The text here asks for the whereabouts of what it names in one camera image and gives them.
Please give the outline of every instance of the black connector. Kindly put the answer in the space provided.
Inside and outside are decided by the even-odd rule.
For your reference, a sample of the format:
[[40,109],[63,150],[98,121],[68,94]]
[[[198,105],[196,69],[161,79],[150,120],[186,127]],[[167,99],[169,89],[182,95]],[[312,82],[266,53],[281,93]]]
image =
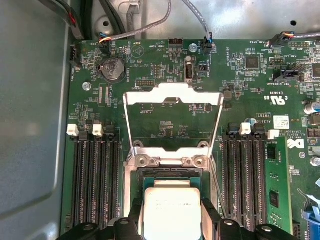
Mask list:
[[169,48],[182,49],[184,47],[184,40],[182,38],[169,38],[168,43]]
[[99,49],[104,55],[110,55],[110,42],[109,41],[103,41],[99,43]]
[[81,68],[81,50],[79,45],[71,45],[71,51],[70,51],[70,64],[73,67]]
[[271,49],[274,47],[282,47],[293,39],[294,34],[294,31],[283,31],[269,40],[266,46]]
[[213,51],[213,39],[212,39],[212,32],[210,32],[210,39],[204,37],[202,42],[202,51],[204,55],[210,55]]

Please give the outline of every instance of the black dimm slot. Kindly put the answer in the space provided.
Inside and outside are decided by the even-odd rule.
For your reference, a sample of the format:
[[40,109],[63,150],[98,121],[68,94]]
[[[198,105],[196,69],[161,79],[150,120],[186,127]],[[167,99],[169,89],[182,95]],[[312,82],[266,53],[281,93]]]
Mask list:
[[96,223],[96,219],[93,218],[94,201],[95,201],[95,145],[96,143],[90,142],[90,157],[89,157],[89,172],[88,172],[88,202],[87,202],[87,222]]
[[245,177],[243,178],[243,190],[246,195],[246,228],[250,231],[254,231],[255,225],[255,207],[254,207],[254,169],[253,169],[253,156],[252,156],[252,145],[249,140],[243,142],[245,163],[243,168],[243,173]]
[[83,143],[83,153],[81,159],[81,180],[80,180],[80,223],[87,221],[88,212],[88,174],[89,174],[89,156],[90,156],[90,142]]
[[234,150],[234,217],[242,222],[242,191],[241,191],[241,141],[236,140]]
[[228,158],[228,140],[223,141],[222,147],[222,200],[225,205],[225,211],[228,215],[231,214],[229,207],[229,158]]
[[227,143],[227,161],[228,161],[228,189],[229,189],[229,199],[228,199],[228,205],[229,205],[229,211],[230,211],[230,218],[234,218],[234,185],[235,185],[235,180],[234,180],[234,168],[233,163],[234,163],[234,141],[228,141]]
[[108,225],[109,218],[109,193],[108,193],[108,146],[102,144],[101,150],[101,178],[100,178],[100,208],[99,208],[99,226],[103,230]]
[[72,180],[72,202],[71,202],[71,226],[74,227],[79,224],[79,204],[80,198],[78,189],[80,186],[78,185],[79,180],[79,168],[81,161],[81,152],[82,152],[82,143],[79,141],[74,142],[74,165],[73,165],[73,180]]
[[101,163],[102,163],[102,145],[105,142],[96,141],[94,143],[94,161],[93,161],[93,181],[92,181],[92,214],[93,223],[99,222],[100,209],[100,184],[101,184]]
[[267,200],[266,200],[266,177],[265,177],[265,146],[262,140],[257,140],[257,159],[259,163],[259,188],[260,188],[260,212],[261,222],[259,224],[267,223]]
[[251,141],[252,146],[252,166],[253,166],[253,202],[254,202],[254,214],[255,214],[255,225],[259,225],[261,216],[259,211],[259,163],[257,160],[257,144],[255,140]]
[[253,173],[254,173],[254,211],[255,224],[266,222],[266,188],[265,188],[265,163],[263,161],[263,143],[261,140],[252,141]]
[[109,143],[109,163],[110,163],[110,202],[109,202],[109,219],[117,218],[119,204],[119,143],[112,141]]

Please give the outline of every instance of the memory chip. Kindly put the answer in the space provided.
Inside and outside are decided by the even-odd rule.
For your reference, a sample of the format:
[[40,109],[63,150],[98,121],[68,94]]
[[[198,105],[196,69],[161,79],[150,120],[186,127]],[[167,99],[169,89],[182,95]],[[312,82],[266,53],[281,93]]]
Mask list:
[[269,145],[267,148],[268,159],[276,159],[276,147],[273,145]]
[[276,208],[279,208],[279,193],[275,191],[270,191],[270,204]]
[[314,78],[320,78],[320,63],[312,64],[312,75]]
[[246,56],[245,57],[245,68],[246,69],[258,69],[259,68],[259,57],[258,56]]
[[224,99],[226,100],[232,99],[232,91],[224,91],[223,95],[224,95]]

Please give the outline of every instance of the wire connector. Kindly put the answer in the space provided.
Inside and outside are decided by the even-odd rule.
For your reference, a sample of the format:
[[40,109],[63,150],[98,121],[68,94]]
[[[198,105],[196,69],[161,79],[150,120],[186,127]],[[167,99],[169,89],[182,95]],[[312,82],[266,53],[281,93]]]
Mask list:
[[282,47],[294,38],[294,31],[283,31],[280,34],[275,35],[269,40],[265,46],[273,49],[274,47]]

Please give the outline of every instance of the mounting hole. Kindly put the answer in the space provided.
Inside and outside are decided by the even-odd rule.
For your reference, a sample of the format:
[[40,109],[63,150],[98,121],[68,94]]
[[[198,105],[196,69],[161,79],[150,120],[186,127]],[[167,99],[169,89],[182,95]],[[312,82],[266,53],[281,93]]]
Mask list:
[[120,224],[125,225],[125,224],[129,224],[129,222],[128,222],[127,220],[122,220],[122,221],[120,222]]
[[83,228],[84,231],[90,231],[92,229],[94,229],[94,227],[91,226],[91,225],[85,225],[84,228]]
[[108,27],[109,25],[110,25],[110,23],[108,21],[103,22],[103,26]]

